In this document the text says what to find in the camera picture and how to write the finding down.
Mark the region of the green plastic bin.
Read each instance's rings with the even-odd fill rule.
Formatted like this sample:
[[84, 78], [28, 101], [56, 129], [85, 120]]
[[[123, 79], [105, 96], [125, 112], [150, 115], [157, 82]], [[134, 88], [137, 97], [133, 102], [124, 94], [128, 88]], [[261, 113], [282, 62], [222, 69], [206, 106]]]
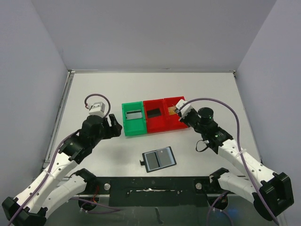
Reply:
[[122, 104], [123, 127], [125, 136], [139, 136], [147, 133], [143, 102]]

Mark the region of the red plastic bin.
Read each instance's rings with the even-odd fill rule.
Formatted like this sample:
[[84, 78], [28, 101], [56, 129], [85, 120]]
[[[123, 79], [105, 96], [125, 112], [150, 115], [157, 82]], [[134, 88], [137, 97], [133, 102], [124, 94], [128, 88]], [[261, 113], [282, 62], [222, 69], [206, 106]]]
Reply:
[[143, 101], [147, 133], [159, 133], [168, 130], [164, 99]]
[[184, 96], [164, 98], [164, 106], [166, 110], [166, 122], [169, 131], [188, 128], [183, 122], [179, 121], [180, 117], [177, 114], [171, 116], [168, 115], [167, 108], [173, 105], [176, 106], [176, 104], [179, 102], [180, 99], [185, 100]]

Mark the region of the gold card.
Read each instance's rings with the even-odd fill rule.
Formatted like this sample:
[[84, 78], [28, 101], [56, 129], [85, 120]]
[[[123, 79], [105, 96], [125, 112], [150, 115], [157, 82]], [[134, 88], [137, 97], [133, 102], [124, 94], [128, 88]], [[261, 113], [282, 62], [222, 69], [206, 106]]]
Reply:
[[168, 110], [169, 116], [176, 115], [180, 112], [179, 109], [175, 105], [168, 107], [167, 110]]

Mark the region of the black leather card holder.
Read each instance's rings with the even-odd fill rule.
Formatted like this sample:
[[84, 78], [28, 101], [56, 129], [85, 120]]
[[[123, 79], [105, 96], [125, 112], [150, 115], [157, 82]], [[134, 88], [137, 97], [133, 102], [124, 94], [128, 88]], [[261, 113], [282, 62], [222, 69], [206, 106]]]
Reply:
[[[162, 150], [162, 149], [168, 149], [168, 150], [169, 150], [169, 154], [170, 154], [170, 157], [172, 158], [172, 162], [173, 162], [172, 164], [167, 165], [167, 166], [161, 166], [161, 165], [160, 165], [160, 161], [158, 160], [158, 157], [157, 157], [157, 151], [158, 151], [158, 150]], [[146, 162], [145, 155], [146, 155], [147, 153], [152, 153], [152, 152], [154, 152], [154, 153], [156, 154], [156, 157], [157, 157], [157, 160], [158, 160], [158, 163], [159, 163], [159, 168], [158, 168], [158, 169], [155, 169], [155, 170], [152, 170], [152, 171], [149, 171], [149, 170], [148, 170], [148, 166], [147, 166], [147, 162]], [[149, 151], [149, 152], [142, 153], [142, 158], [143, 158], [143, 160], [139, 160], [139, 162], [140, 162], [140, 165], [141, 165], [141, 166], [144, 166], [144, 167], [145, 167], [147, 173], [154, 172], [154, 171], [157, 171], [157, 170], [161, 170], [161, 169], [164, 169], [164, 168], [168, 168], [168, 167], [171, 167], [171, 166], [174, 166], [174, 165], [177, 164], [176, 159], [175, 159], [175, 157], [174, 157], [173, 150], [172, 150], [172, 148], [171, 148], [170, 146], [164, 147], [164, 148], [160, 148], [160, 149], [157, 149], [157, 150], [153, 150], [153, 151]]]

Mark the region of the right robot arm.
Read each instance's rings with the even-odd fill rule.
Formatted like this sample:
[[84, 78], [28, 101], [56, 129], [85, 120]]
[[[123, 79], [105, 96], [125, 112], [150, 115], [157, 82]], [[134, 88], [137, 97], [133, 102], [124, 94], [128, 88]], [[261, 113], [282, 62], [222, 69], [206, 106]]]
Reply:
[[251, 202], [257, 212], [268, 221], [276, 221], [277, 216], [293, 205], [291, 179], [285, 173], [276, 173], [257, 161], [237, 140], [223, 130], [213, 119], [211, 108], [196, 111], [191, 105], [177, 107], [180, 121], [203, 138], [207, 148], [226, 159], [236, 169], [248, 177], [247, 181], [221, 168], [210, 175], [209, 186], [219, 193], [228, 190]]

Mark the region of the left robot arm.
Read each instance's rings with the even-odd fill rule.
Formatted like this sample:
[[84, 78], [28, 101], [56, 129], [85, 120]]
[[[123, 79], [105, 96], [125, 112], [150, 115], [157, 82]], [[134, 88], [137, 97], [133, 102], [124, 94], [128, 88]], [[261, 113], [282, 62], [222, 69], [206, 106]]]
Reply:
[[95, 190], [95, 175], [81, 169], [70, 181], [59, 182], [77, 167], [101, 140], [119, 137], [122, 126], [114, 114], [101, 118], [90, 115], [82, 127], [66, 137], [57, 147], [50, 164], [16, 197], [7, 197], [2, 207], [9, 225], [43, 226], [47, 218], [73, 196]]

